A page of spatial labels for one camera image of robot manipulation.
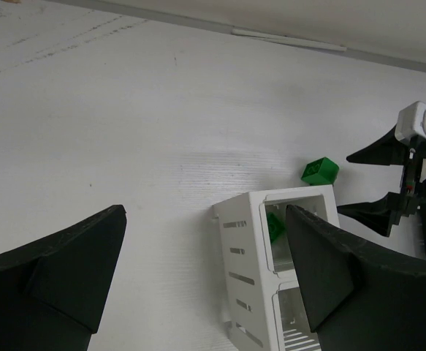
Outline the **green lego cube top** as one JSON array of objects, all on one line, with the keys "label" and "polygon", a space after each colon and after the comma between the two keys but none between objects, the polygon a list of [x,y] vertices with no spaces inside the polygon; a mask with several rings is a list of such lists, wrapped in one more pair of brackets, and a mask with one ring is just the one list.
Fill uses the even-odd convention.
[{"label": "green lego cube top", "polygon": [[323,157],[308,163],[300,179],[311,186],[333,185],[339,170],[336,163]]}]

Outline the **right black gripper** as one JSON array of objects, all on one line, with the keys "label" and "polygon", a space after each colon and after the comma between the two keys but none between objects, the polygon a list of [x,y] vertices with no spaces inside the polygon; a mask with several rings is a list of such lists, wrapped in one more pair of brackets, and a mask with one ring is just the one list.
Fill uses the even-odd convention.
[{"label": "right black gripper", "polygon": [[[350,163],[363,165],[404,165],[407,146],[395,137],[395,127],[369,146],[346,157]],[[402,216],[419,215],[426,256],[426,179],[421,180],[426,165],[426,146],[408,150],[403,169],[402,193],[388,192],[374,202],[339,205],[338,213],[350,217],[374,232],[389,237]]]}]

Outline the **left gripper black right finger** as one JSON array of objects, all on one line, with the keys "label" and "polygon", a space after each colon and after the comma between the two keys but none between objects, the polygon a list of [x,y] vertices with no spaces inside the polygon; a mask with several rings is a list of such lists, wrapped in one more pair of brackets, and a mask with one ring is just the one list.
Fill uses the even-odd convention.
[{"label": "left gripper black right finger", "polygon": [[426,350],[426,260],[342,230],[297,205],[287,240],[323,350]]}]

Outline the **white two-cell container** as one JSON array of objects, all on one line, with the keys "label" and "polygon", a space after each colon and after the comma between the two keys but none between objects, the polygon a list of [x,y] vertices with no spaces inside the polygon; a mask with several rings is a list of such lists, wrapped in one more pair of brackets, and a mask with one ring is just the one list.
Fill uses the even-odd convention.
[{"label": "white two-cell container", "polygon": [[270,240],[267,215],[283,221],[288,205],[339,224],[330,185],[246,192],[213,207],[221,235],[229,339],[238,350],[321,348],[308,325],[286,236]]}]

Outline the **long green lego brick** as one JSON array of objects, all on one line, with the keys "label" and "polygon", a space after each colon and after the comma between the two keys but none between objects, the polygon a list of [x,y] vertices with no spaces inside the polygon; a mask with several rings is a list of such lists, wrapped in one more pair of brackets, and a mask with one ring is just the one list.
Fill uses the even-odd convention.
[{"label": "long green lego brick", "polygon": [[274,243],[277,238],[286,232],[284,223],[274,213],[267,214],[267,228],[271,243]]}]

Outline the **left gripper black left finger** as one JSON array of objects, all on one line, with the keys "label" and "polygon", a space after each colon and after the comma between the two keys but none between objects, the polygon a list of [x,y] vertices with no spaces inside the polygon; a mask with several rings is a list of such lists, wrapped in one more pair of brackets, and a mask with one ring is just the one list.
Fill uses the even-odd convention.
[{"label": "left gripper black left finger", "polygon": [[0,350],[87,350],[126,231],[109,208],[0,254]]}]

